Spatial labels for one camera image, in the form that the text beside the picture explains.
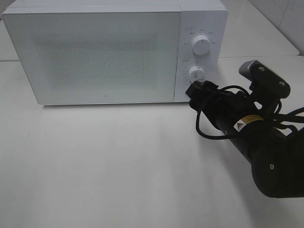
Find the microwave knob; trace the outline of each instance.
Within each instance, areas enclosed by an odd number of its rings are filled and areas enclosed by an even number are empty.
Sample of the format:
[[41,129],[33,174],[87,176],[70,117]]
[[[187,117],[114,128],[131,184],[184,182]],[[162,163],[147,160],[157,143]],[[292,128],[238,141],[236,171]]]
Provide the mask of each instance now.
[[204,79],[205,71],[200,66],[194,66],[189,69],[188,77],[191,83],[195,82],[196,80]]
[[198,34],[192,39],[193,52],[202,56],[209,52],[211,39],[207,34]]

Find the microwave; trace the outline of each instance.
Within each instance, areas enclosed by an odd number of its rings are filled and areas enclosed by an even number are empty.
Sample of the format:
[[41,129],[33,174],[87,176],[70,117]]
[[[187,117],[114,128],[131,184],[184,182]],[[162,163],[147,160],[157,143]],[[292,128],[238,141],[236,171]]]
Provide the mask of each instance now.
[[186,102],[213,79],[220,0],[16,0],[2,14],[42,105]]

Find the yellow warning sticker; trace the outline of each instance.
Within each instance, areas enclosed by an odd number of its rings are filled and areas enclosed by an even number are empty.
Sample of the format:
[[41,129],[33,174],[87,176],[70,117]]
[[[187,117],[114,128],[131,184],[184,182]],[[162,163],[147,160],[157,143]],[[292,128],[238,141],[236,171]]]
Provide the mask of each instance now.
[[240,132],[247,124],[257,120],[264,120],[264,119],[260,115],[248,115],[237,121],[233,127],[238,132]]
[[264,119],[260,115],[248,115],[248,116],[243,117],[241,120],[244,121],[245,123],[249,124],[251,122],[254,122],[257,120],[264,120]]

